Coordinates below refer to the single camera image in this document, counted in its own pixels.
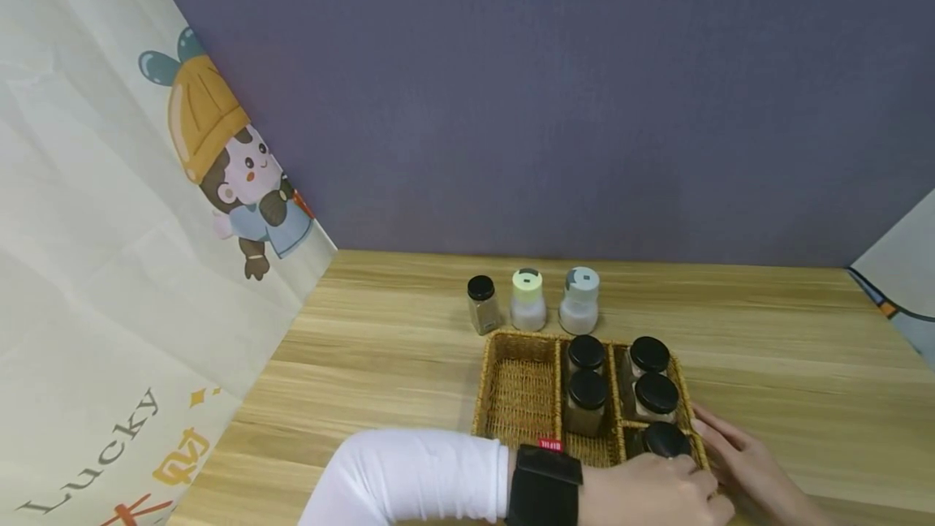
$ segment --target cartoon girl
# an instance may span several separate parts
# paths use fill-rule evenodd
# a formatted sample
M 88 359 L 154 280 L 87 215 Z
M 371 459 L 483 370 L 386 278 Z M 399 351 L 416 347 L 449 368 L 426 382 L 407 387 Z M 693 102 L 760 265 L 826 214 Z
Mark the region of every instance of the cartoon girl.
M 179 60 L 146 51 L 140 71 L 172 88 L 168 123 L 185 175 L 221 212 L 217 235 L 239 238 L 246 278 L 263 280 L 265 243 L 286 257 L 312 231 L 314 216 L 190 28 L 179 35 L 178 52 Z

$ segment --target purple wall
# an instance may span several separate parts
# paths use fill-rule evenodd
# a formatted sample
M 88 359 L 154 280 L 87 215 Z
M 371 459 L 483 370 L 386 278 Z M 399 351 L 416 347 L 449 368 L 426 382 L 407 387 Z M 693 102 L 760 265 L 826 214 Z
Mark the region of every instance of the purple wall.
M 933 0 L 176 0 L 339 248 L 843 266 L 935 187 Z

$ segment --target glass jar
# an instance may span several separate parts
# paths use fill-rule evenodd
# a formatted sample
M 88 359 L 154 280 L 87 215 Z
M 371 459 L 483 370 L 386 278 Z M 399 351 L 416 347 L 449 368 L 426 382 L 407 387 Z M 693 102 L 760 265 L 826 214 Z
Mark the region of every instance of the glass jar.
M 660 373 L 645 373 L 630 384 L 623 406 L 630 420 L 675 422 L 679 407 L 679 389 Z
M 513 273 L 513 296 L 510 299 L 513 327 L 521 331 L 538 331 L 545 327 L 545 314 L 542 275 L 534 268 L 518 269 Z
M 605 355 L 604 343 L 591 335 L 579 335 L 572 339 L 565 350 L 568 377 L 579 370 L 592 370 L 603 376 Z
M 580 370 L 568 379 L 565 398 L 565 428 L 570 433 L 594 438 L 601 432 L 607 382 L 597 372 Z
M 671 459 L 692 453 L 692 444 L 678 427 L 670 422 L 653 422 L 642 430 L 628 430 L 627 457 L 633 459 L 642 453 L 653 453 Z
M 565 297 L 558 307 L 558 322 L 572 335 L 586 335 L 597 324 L 597 293 L 601 278 L 586 266 L 565 275 Z
M 488 334 L 500 326 L 500 308 L 490 276 L 478 274 L 467 281 L 467 309 L 478 335 Z
M 669 376 L 669 348 L 654 337 L 639 337 L 627 349 L 630 380 L 640 379 L 642 374 L 656 372 Z

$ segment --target red label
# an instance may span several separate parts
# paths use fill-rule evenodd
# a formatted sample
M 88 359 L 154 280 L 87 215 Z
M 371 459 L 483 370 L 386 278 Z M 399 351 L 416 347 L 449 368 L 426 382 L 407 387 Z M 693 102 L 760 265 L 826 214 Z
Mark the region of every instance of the red label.
M 542 447 L 543 450 L 562 452 L 562 442 L 558 439 L 540 439 L 539 446 Z

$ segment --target wooden table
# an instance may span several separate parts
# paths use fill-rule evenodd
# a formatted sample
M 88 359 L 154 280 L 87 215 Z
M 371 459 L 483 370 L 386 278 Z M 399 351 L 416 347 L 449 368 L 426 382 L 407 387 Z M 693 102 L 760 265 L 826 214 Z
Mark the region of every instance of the wooden table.
M 340 251 L 171 524 L 293 526 L 357 430 L 468 432 L 485 340 L 467 280 L 490 274 L 503 307 L 513 269 L 539 268 L 546 330 L 561 333 L 574 265 Z M 843 271 L 588 265 L 596 335 L 669 343 L 693 397 L 759 435 L 823 506 L 863 526 L 935 524 L 935 374 Z

